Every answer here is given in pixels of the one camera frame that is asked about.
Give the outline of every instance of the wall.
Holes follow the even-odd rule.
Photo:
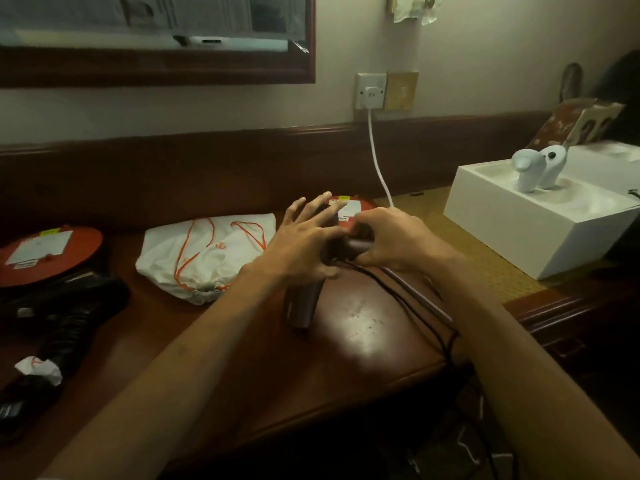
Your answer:
[[[317,83],[0,91],[0,144],[352,121],[356,72],[419,70],[411,113],[552,109],[568,63],[588,90],[640,47],[640,0],[444,0],[436,23],[394,25],[386,0],[317,0]]]

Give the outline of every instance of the white box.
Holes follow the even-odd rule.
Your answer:
[[[569,148],[565,175],[628,195],[640,189],[640,148],[618,141],[601,141]]]
[[[458,168],[444,215],[537,280],[600,259],[640,202],[561,175],[553,190],[515,190],[511,160]]]

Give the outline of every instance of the hand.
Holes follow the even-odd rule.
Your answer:
[[[327,241],[347,234],[339,226],[322,227],[329,222],[347,202],[336,202],[318,215],[316,211],[331,199],[325,192],[306,204],[304,197],[293,202],[284,215],[282,225],[273,236],[264,254],[252,266],[266,273],[277,275],[286,284],[307,284],[335,279],[340,275],[338,267],[325,266],[320,253]]]
[[[374,233],[373,249],[358,256],[361,266],[385,266],[432,274],[443,265],[462,262],[464,256],[435,236],[418,217],[400,209],[366,210],[354,217],[352,233],[367,225]]]

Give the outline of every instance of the person's left hand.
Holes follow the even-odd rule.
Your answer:
[[[337,278],[340,275],[339,268],[324,265],[320,260],[320,253],[327,241],[347,235],[348,231],[339,226],[322,226],[329,222],[346,202],[336,202],[315,215],[322,204],[329,202],[331,196],[331,192],[319,195],[304,206],[298,217],[296,214],[306,202],[306,198],[302,197],[293,202],[264,254],[253,261],[252,267],[276,275],[288,285]]]

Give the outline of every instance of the wooden mirror frame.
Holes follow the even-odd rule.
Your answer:
[[[0,88],[312,84],[316,0],[307,0],[306,47],[287,52],[0,47]]]

